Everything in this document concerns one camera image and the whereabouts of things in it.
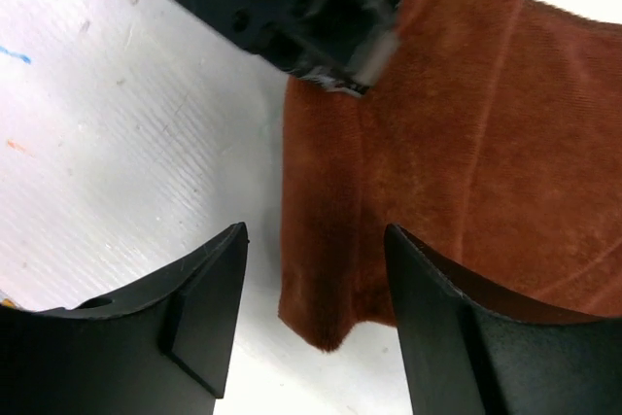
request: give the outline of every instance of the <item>brown cloth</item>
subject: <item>brown cloth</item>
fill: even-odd
[[[516,292],[622,314],[622,27],[534,0],[403,0],[363,99],[289,82],[281,319],[395,324],[397,223]]]

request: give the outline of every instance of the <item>white table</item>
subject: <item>white table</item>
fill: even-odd
[[[620,0],[545,0],[622,21]],[[245,221],[218,415],[410,413],[394,329],[322,355],[276,318],[285,77],[169,0],[1,0],[0,290],[75,306]]]

